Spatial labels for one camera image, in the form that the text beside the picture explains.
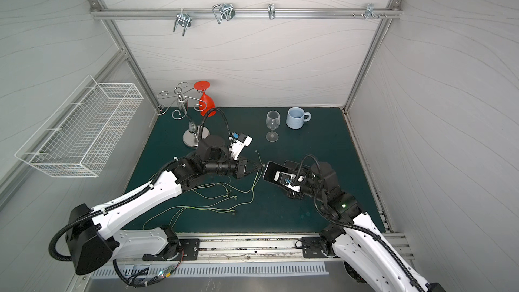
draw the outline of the wire basket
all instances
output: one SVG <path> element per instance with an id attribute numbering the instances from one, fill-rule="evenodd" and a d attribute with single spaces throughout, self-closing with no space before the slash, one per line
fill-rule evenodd
<path id="1" fill-rule="evenodd" d="M 74 94 L 80 99 L 68 104 L 66 116 L 59 118 L 67 101 L 15 156 L 51 177 L 98 177 L 143 97 L 133 83 L 97 83 L 92 77 L 69 99 Z"/>

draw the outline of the black cable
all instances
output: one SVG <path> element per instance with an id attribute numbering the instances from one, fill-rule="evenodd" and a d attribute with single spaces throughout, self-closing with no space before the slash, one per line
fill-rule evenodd
<path id="1" fill-rule="evenodd" d="M 124 275 L 122 275 L 121 273 L 121 270 L 119 269 L 119 266 L 117 266 L 117 259 L 114 259 L 112 261 L 112 264 L 114 265 L 114 270 L 115 270 L 115 273 L 117 274 L 117 276 L 119 276 L 119 278 L 121 279 L 121 281 L 123 281 L 126 285 L 128 286 L 133 286 L 133 287 L 146 287 L 146 286 L 150 286 L 152 284 L 155 284 L 155 283 L 159 283 L 161 280 L 158 279 L 158 276 L 154 276 L 153 278 L 151 278 L 149 281 L 147 281 L 146 283 L 135 283 L 135 278 L 138 276 L 138 275 L 135 275 L 135 277 L 133 276 L 130 276 L 133 277 L 133 279 L 130 281 L 128 278 L 126 278 Z"/>
<path id="2" fill-rule="evenodd" d="M 128 277 L 128 281 L 130 281 L 132 284 L 134 284 L 135 283 L 135 279 L 137 278 L 137 276 L 147 275 L 148 271 L 149 271 L 149 267 L 145 268 L 143 270 L 140 270 L 139 272 L 137 272 L 137 273 L 133 274 L 132 276 Z"/>
<path id="3" fill-rule="evenodd" d="M 225 127 L 227 127 L 227 134 L 229 134 L 229 137 L 230 137 L 229 123 L 227 121 L 227 118 L 225 117 L 224 112 L 218 107 L 213 107 L 213 108 L 209 109 L 207 112 L 205 112 L 204 117 L 202 118 L 202 122 L 200 122 L 200 126 L 198 127 L 198 136 L 197 136 L 198 141 L 202 140 L 202 133 L 204 132 L 205 120 L 207 120 L 209 115 L 214 111 L 218 111 L 222 115 L 222 118 L 224 119 L 224 122 L 225 122 Z"/>
<path id="4" fill-rule="evenodd" d="M 310 157 L 312 159 L 314 159 L 315 161 L 315 165 L 317 166 L 317 170 L 319 171 L 319 187 L 314 191 L 314 196 L 313 196 L 313 199 L 314 199 L 314 207 L 315 209 L 317 210 L 317 213 L 319 213 L 320 216 L 322 216 L 323 218 L 325 218 L 328 222 L 330 222 L 331 224 L 334 224 L 334 225 L 338 225 L 339 227 L 344 227 L 344 228 L 348 228 L 348 229 L 353 229 L 353 230 L 357 230 L 357 231 L 360 231 L 360 232 L 363 232 L 365 234 L 368 234 L 370 235 L 371 237 L 373 237 L 373 240 L 379 242 L 382 247 L 384 247 L 385 250 L 387 250 L 387 252 L 389 253 L 389 255 L 391 255 L 393 257 L 393 259 L 397 262 L 398 266 L 400 266 L 400 268 L 404 271 L 405 275 L 407 276 L 407 278 L 409 278 L 409 280 L 411 281 L 411 285 L 414 286 L 419 292 L 425 292 L 424 288 L 421 287 L 421 285 L 418 283 L 418 281 L 414 278 L 414 276 L 411 274 L 411 272 L 409 271 L 409 269 L 407 269 L 407 267 L 404 265 L 404 263 L 400 260 L 400 258 L 398 257 L 398 255 L 393 251 L 393 249 L 382 239 L 382 237 L 380 237 L 378 234 L 376 234 L 375 232 L 369 230 L 369 229 L 366 229 L 364 227 L 360 227 L 359 225 L 355 225 L 355 224 L 346 224 L 346 223 L 342 223 L 340 221 L 336 221 L 334 219 L 331 219 L 329 218 L 329 216 L 324 213 L 323 211 L 321 211 L 321 209 L 319 208 L 319 206 L 317 205 L 317 195 L 319 194 L 319 192 L 323 189 L 324 187 L 324 181 L 323 181 L 323 175 L 322 175 L 322 170 L 321 170 L 321 165 L 319 164 L 319 161 L 317 160 L 317 158 L 313 155 L 313 154 L 307 154 L 306 156 L 304 156 L 304 158 L 301 160 L 301 163 L 299 165 L 299 169 L 297 170 L 297 176 L 296 176 L 296 180 L 299 178 L 299 176 L 301 175 L 301 169 L 302 169 L 302 163 L 305 161 L 305 159 L 307 157 Z"/>
<path id="5" fill-rule="evenodd" d="M 172 163 L 176 162 L 176 160 L 172 160 L 168 163 L 166 163 L 164 166 L 160 167 L 159 171 L 154 175 L 152 181 L 151 181 L 151 185 L 153 186 L 155 183 L 157 183 L 157 180 L 159 179 L 160 177 L 160 174 L 162 174 L 162 172 L 169 166 L 171 165 Z M 107 206 L 105 208 L 105 212 L 108 212 L 108 211 L 111 211 L 115 208 L 118 208 L 122 205 L 125 205 L 127 203 L 130 203 L 131 201 L 133 201 L 134 199 L 140 197 L 142 194 L 146 193 L 147 191 L 149 191 L 151 189 L 151 187 L 148 185 L 146 186 L 145 188 L 143 188 L 142 190 L 140 190 L 139 192 L 133 194 L 132 196 L 128 197 L 128 198 L 125 198 L 124 200 L 122 201 L 119 201 L 115 204 L 112 204 L 110 206 Z M 98 215 L 101 215 L 103 214 L 103 211 L 101 210 L 98 210 L 98 211 L 95 211 L 95 212 L 90 212 L 86 215 L 83 215 L 77 219 L 75 219 L 74 221 L 72 221 L 71 223 L 67 224 L 65 227 L 62 227 L 55 235 L 54 237 L 52 237 L 52 239 L 50 240 L 49 242 L 49 255 L 54 258 L 55 260 L 59 260 L 59 261 L 72 261 L 72 258 L 70 256 L 66 256 L 66 255 L 62 255 L 60 254 L 57 249 L 56 249 L 56 244 L 58 243 L 58 240 L 59 238 L 65 234 L 65 232 L 67 232 L 68 230 L 74 228 L 76 225 L 78 224 L 81 224 L 85 221 L 88 221 L 94 217 L 97 217 Z"/>

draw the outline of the metal hook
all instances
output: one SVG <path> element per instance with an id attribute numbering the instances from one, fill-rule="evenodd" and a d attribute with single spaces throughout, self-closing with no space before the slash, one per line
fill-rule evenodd
<path id="1" fill-rule="evenodd" d="M 221 24 L 224 17 L 229 22 L 236 15 L 236 12 L 231 3 L 218 3 L 213 6 L 213 14 L 217 18 L 218 24 Z"/>
<path id="2" fill-rule="evenodd" d="M 183 81 L 183 82 L 179 82 L 178 85 L 177 85 L 177 87 L 175 87 L 175 89 L 173 89 L 173 93 L 175 93 L 175 94 L 177 94 L 177 95 L 178 95 L 178 94 L 181 94 L 181 93 L 182 93 L 182 88 L 186 88 L 186 87 L 187 87 L 187 82 L 185 82 L 185 81 Z"/>
<path id="3" fill-rule="evenodd" d="M 176 118 L 176 117 L 175 117 L 175 112 L 178 112 L 178 115 L 181 115 L 180 109 L 175 109 L 175 110 L 173 110 L 173 113 L 171 114 L 171 117 L 172 117 L 173 119 L 175 119 L 175 120 L 182 120 L 182 119 L 185 118 L 186 115 L 187 115 L 187 110 L 186 110 L 186 109 L 182 109 L 182 110 L 184 111 L 184 115 L 182 115 L 181 117 L 179 117 L 179 118 Z"/>
<path id="4" fill-rule="evenodd" d="M 200 105 L 200 104 L 195 104 L 195 106 L 193 106 L 193 108 L 194 108 L 195 111 L 197 111 L 197 112 L 203 112 L 203 111 L 205 111 L 205 109 L 207 108 L 207 103 L 206 103 L 205 101 L 202 101 L 202 100 L 200 100 L 200 99 L 198 99 L 198 98 L 189 97 L 189 96 L 184 96 L 184 97 L 191 98 L 191 99 L 194 99 L 194 100 L 197 100 L 197 101 L 201 101 L 201 102 L 203 102 L 203 103 L 205 104 L 205 107 L 202 108 L 202 109 L 197 109 L 197 108 L 195 107 L 195 106 L 200 106 L 200 107 L 202 107 L 202 105 Z"/>
<path id="5" fill-rule="evenodd" d="M 373 13 L 373 8 L 374 8 L 374 6 L 372 3 L 367 5 L 366 12 L 364 14 L 362 14 L 362 16 L 364 16 L 364 19 L 369 19 L 371 17 L 374 17 L 374 18 L 380 17 L 380 14 Z"/>
<path id="6" fill-rule="evenodd" d="M 157 99 L 166 99 L 166 98 L 169 98 L 169 97 L 172 97 L 172 96 L 168 96 L 169 95 L 169 91 L 161 91 L 158 95 L 157 95 Z"/>
<path id="7" fill-rule="evenodd" d="M 186 29 L 188 27 L 191 27 L 191 17 L 188 14 L 185 14 L 181 11 L 180 14 L 177 14 L 175 24 L 173 24 L 173 33 L 175 33 L 177 25 L 184 27 L 184 30 L 182 31 L 182 36 L 184 36 L 186 33 Z"/>
<path id="8" fill-rule="evenodd" d="M 276 18 L 276 8 L 274 7 L 273 3 L 268 4 L 267 10 L 268 10 L 268 19 Z"/>

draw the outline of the wall hook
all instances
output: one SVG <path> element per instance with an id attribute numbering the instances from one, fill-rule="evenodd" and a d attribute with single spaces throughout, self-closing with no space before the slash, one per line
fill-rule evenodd
<path id="1" fill-rule="evenodd" d="M 188 14 L 185 14 L 181 11 L 180 14 L 177 14 L 177 18 L 175 19 L 175 24 L 173 25 L 173 33 L 175 33 L 177 25 L 180 25 L 184 28 L 184 30 L 182 31 L 182 36 L 184 36 L 186 33 L 186 29 L 188 27 L 191 27 L 191 17 Z"/>
<path id="2" fill-rule="evenodd" d="M 217 18 L 218 24 L 220 24 L 224 17 L 229 22 L 236 15 L 236 12 L 231 3 L 218 3 L 213 6 L 213 14 Z"/>
<path id="3" fill-rule="evenodd" d="M 372 3 L 367 5 L 366 12 L 364 14 L 362 14 L 362 16 L 364 16 L 364 19 L 369 19 L 371 17 L 380 18 L 380 14 L 373 13 L 373 8 L 374 8 L 374 6 Z"/>
<path id="4" fill-rule="evenodd" d="M 269 3 L 267 6 L 267 9 L 268 9 L 268 19 L 276 18 L 276 8 L 274 7 L 274 4 Z"/>

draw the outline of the green table mat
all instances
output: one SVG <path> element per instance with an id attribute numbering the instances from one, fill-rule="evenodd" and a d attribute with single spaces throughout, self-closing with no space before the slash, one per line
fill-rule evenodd
<path id="1" fill-rule="evenodd" d="M 288 108 L 269 107 L 227 107 L 222 108 L 227 116 L 231 132 L 243 132 L 252 137 L 250 146 L 245 147 L 241 156 L 258 160 L 255 152 L 259 151 L 262 161 L 283 164 L 285 160 L 300 162 L 307 153 L 314 154 L 320 161 L 328 162 L 337 172 L 341 188 L 352 193 L 369 213 L 380 231 L 384 225 L 378 214 L 373 195 L 367 184 L 357 152 L 351 142 L 344 117 L 339 108 L 305 108 L 312 114 L 311 120 L 298 129 L 287 127 L 285 120 Z M 265 135 L 270 130 L 265 125 L 267 113 L 276 110 L 281 115 L 281 125 L 275 131 L 279 134 L 276 142 L 268 142 Z M 188 120 L 174 120 L 172 109 L 159 116 L 155 127 L 146 143 L 126 191 L 146 183 L 157 170 L 173 157 L 183 157 L 193 150 L 182 142 L 182 135 L 187 129 Z M 200 124 L 201 115 L 189 109 L 190 116 Z M 227 137 L 224 122 L 218 114 L 207 119 L 205 126 L 211 134 Z M 240 180 L 227 176 L 213 176 L 208 182 L 229 182 L 235 188 L 247 191 L 251 188 L 255 174 Z M 214 207 L 228 209 L 239 203 L 252 200 L 253 194 L 237 192 L 231 189 L 231 199 Z M 199 189 L 197 192 L 206 197 L 225 195 L 221 185 Z M 186 192 L 154 207 L 127 224 L 124 229 L 142 229 L 150 218 L 174 206 L 208 206 L 222 198 L 205 199 L 195 192 Z M 145 225 L 146 229 L 164 224 L 173 224 L 173 215 L 180 208 L 173 208 L 153 218 Z M 216 213 L 187 209 L 182 212 L 173 230 L 177 232 L 319 232 L 327 221 L 320 217 L 313 207 L 311 198 L 291 200 L 275 185 L 260 179 L 254 188 L 252 203 L 236 207 L 236 212 Z"/>

